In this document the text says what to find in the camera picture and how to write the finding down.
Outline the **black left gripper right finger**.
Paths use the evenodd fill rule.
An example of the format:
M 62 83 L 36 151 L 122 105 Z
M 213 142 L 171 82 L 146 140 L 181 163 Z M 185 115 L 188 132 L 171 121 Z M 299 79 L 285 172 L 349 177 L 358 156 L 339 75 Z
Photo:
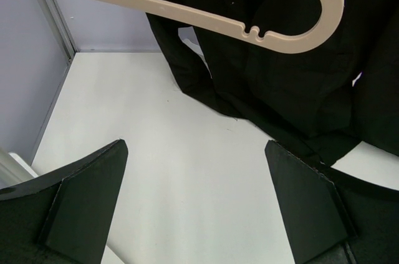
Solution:
M 398 263 L 398 191 L 265 148 L 296 263 Z

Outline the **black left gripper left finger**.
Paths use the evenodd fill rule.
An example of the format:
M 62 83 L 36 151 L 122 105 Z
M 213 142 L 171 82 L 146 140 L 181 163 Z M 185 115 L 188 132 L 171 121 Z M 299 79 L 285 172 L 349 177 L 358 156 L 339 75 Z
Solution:
M 119 139 L 1 189 L 1 263 L 100 263 L 127 158 Z

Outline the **beige plastic hanger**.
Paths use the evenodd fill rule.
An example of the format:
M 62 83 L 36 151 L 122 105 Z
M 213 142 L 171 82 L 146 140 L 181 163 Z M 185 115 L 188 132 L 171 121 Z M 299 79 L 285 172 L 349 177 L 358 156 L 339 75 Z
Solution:
M 96 0 L 190 24 L 225 36 L 254 44 L 283 54 L 298 54 L 323 44 L 337 29 L 344 12 L 345 0 L 319 0 L 321 14 L 317 23 L 308 31 L 288 36 L 274 31 L 259 35 L 259 28 L 245 31 L 242 22 L 188 6 L 164 0 Z

